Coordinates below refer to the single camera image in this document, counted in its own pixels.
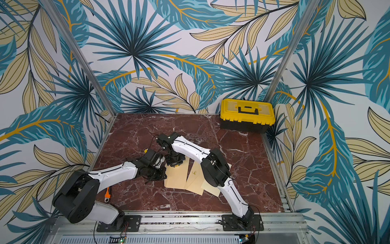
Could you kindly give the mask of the manila envelope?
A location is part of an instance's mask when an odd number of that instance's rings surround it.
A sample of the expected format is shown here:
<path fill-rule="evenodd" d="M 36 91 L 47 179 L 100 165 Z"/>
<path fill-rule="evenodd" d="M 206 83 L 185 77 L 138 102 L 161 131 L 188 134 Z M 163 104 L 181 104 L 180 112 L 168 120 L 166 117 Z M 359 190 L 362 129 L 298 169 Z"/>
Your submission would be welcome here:
<path fill-rule="evenodd" d="M 189 162 L 190 159 L 186 157 L 184 162 L 177 168 L 166 165 L 167 179 L 164 180 L 164 187 L 184 190 L 187 181 Z"/>
<path fill-rule="evenodd" d="M 202 168 L 198 162 L 194 162 L 184 189 L 202 196 L 204 192 L 204 189 L 202 188 L 203 182 L 204 175 Z"/>
<path fill-rule="evenodd" d="M 202 188 L 217 197 L 220 193 L 228 196 L 232 183 L 229 165 L 202 163 L 201 168 L 205 179 Z"/>

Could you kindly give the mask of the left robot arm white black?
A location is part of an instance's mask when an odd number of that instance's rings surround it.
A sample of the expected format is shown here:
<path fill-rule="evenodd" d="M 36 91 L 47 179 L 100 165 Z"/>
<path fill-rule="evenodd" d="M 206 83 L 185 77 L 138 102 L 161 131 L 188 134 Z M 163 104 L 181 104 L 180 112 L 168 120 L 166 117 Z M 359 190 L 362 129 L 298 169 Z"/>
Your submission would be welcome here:
<path fill-rule="evenodd" d="M 165 180 L 164 162 L 161 153 L 150 149 L 142 157 L 117 166 L 90 172 L 76 171 L 54 196 L 52 205 L 72 224 L 87 219 L 115 231 L 123 230 L 126 226 L 124 212 L 111 204 L 96 201 L 96 196 L 118 183 L 139 177 L 149 182 Z"/>

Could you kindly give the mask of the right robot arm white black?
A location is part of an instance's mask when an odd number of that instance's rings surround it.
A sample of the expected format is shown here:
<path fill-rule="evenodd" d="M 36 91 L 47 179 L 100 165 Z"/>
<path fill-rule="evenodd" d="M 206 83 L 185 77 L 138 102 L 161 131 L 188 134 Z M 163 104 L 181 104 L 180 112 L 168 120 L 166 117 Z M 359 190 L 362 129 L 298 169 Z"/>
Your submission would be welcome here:
<path fill-rule="evenodd" d="M 169 136 L 160 134 L 156 142 L 168 153 L 166 162 L 169 166 L 179 164 L 185 157 L 199 163 L 206 182 L 218 188 L 231 207 L 233 214 L 226 220 L 229 227 L 242 231 L 261 229 L 261 220 L 254 222 L 255 212 L 238 192 L 228 163 L 219 149 L 203 148 L 176 132 Z"/>

